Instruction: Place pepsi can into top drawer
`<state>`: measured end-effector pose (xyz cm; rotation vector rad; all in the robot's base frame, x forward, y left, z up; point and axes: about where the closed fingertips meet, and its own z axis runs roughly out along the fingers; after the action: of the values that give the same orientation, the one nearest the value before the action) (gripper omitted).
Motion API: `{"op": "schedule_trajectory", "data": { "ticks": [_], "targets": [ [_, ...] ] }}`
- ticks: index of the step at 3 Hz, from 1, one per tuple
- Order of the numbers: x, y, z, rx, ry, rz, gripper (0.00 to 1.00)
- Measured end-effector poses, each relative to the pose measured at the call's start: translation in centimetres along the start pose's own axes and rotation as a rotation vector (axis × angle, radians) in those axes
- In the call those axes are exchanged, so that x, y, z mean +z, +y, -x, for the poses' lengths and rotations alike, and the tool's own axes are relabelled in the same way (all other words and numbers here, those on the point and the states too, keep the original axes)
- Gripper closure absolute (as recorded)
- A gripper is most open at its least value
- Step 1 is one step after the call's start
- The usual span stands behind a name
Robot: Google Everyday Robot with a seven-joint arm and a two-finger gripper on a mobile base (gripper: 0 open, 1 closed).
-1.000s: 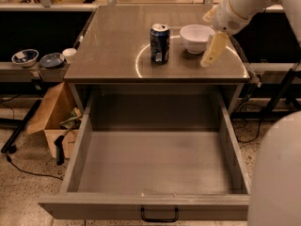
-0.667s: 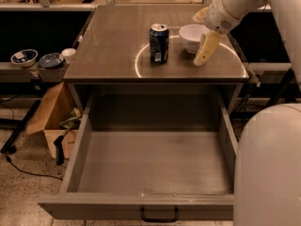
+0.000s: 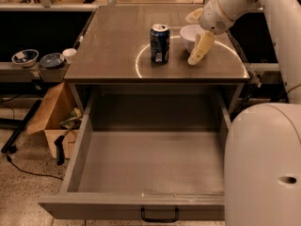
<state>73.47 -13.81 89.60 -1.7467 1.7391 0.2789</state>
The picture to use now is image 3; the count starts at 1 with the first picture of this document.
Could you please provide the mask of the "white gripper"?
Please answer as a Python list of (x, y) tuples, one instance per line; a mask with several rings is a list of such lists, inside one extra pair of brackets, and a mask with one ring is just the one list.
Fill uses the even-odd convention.
[(188, 58), (189, 65), (197, 65), (208, 54), (214, 45), (214, 35), (222, 34), (234, 25), (218, 0), (211, 0), (203, 8), (190, 12), (185, 20), (190, 24), (199, 22), (205, 30), (202, 34), (196, 34), (195, 46)]

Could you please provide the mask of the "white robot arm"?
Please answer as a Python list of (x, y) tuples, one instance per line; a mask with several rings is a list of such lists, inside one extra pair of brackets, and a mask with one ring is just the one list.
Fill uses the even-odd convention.
[(210, 0), (191, 12), (214, 35), (262, 8), (288, 103), (253, 105), (232, 122), (224, 159), (226, 226), (301, 226), (301, 6), (298, 0)]

